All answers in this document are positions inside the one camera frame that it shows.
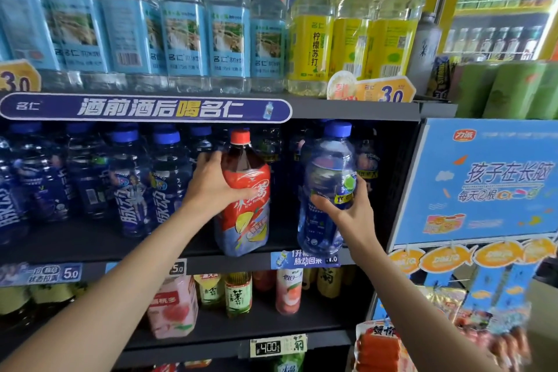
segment red iced tea bottle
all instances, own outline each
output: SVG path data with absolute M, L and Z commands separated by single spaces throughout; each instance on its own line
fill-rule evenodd
M 252 149 L 250 131 L 234 130 L 221 160 L 232 188 L 257 188 L 250 198 L 231 203 L 215 218 L 215 240 L 227 256 L 242 256 L 267 242 L 269 235 L 270 170 Z

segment red bottle cap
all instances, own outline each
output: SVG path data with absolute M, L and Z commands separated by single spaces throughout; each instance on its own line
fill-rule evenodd
M 250 131 L 247 130 L 234 130 L 230 134 L 230 142 L 232 144 L 250 144 Z

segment refrigerator door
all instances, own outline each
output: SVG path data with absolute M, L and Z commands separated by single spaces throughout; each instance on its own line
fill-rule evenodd
M 549 59 L 556 0 L 444 0 L 438 53 L 454 61 Z

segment green can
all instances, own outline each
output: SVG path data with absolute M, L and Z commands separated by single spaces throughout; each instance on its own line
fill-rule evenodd
M 558 62 L 548 62 L 529 108 L 529 119 L 558 119 Z
M 448 100 L 457 104 L 456 117 L 483 116 L 499 65 L 489 61 L 464 63 L 455 67 Z
M 483 118 L 525 119 L 545 68 L 546 63 L 538 60 L 502 63 L 498 67 Z

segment person's left hand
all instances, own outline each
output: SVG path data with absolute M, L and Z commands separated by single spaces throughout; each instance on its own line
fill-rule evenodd
M 221 151 L 213 153 L 200 153 L 198 164 L 194 171 L 192 181 L 184 196 L 183 205 L 188 201 L 199 206 L 204 212 L 215 216 L 229 204 L 255 197 L 258 193 L 255 188 L 233 189 L 225 181 L 221 169 Z

